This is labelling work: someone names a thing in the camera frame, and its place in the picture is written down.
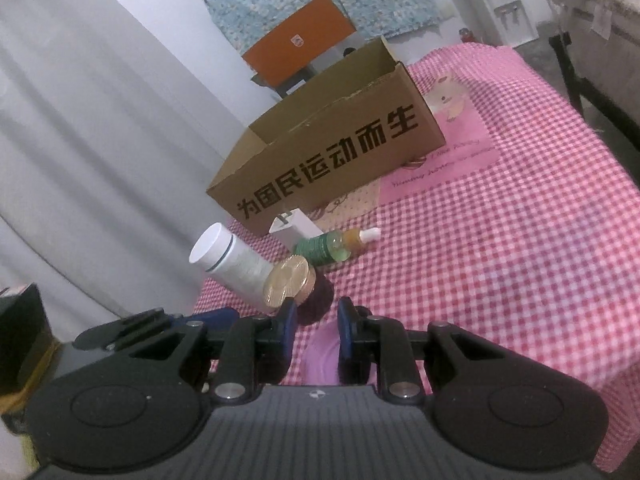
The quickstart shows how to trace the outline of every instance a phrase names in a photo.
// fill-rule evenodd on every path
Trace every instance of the chinese character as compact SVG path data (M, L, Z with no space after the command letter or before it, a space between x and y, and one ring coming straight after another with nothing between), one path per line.
M369 150L373 150L373 148L377 148L380 144L384 144L386 142L385 133L382 129L382 124L380 124L380 119L357 130L356 135L360 141L362 153L367 153Z
M255 203L255 200L247 201L247 199L243 198L242 202L238 204L238 211L244 211L244 219L248 220L250 212L258 214L260 212L260 208L257 203Z
M396 137L407 133L409 130L417 128L418 123L409 124L409 121L415 119L415 115L406 115L406 113L412 108L414 108L414 106L409 105L407 108L398 107L395 112L389 112L389 115L387 117L389 127L391 127L392 130L400 128L399 132L396 132L391 136L392 139L395 139Z
M339 142L332 144L326 150L334 162L334 170L337 170L358 156L351 137L340 139Z
M312 156L306 164L300 164L300 169L302 170L302 173L305 174L309 183L329 174L329 167L320 153Z
M278 187L282 192L282 196L292 195L293 191L290 191L292 187L304 187L302 179L300 179L296 170L289 170L287 173L279 176L276 179L276 184L278 184Z
M280 201L280 195L271 182L266 186L262 186L254 195L258 199L258 202L260 202L262 209L267 209L269 206Z

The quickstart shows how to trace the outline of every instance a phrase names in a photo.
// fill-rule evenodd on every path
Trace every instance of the logo on orange box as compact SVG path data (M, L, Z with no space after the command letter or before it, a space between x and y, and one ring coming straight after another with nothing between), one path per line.
M291 38L291 43L295 46L303 46L305 44L305 40L300 38L299 34L296 34L293 38Z

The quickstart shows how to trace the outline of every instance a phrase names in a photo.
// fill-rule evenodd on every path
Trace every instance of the grey curtain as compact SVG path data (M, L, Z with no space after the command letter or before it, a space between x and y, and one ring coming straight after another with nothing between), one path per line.
M0 285L38 282L62 338L190 311L241 131L115 0L0 0Z

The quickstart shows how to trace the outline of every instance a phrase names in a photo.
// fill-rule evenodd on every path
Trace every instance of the white dropper cap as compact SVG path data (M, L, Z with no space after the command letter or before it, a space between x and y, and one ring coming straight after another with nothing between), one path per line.
M363 229L360 231L360 241L363 244L368 244L370 242L375 242L376 240L380 240L382 236L382 229L379 227L372 227L371 229Z

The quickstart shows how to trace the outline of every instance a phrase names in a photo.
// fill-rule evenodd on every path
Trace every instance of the white bottle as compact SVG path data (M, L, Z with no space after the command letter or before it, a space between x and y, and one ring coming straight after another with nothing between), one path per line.
M264 304L262 288L273 264L221 223L204 231L191 250L189 263L198 264L210 277L257 310L272 312Z

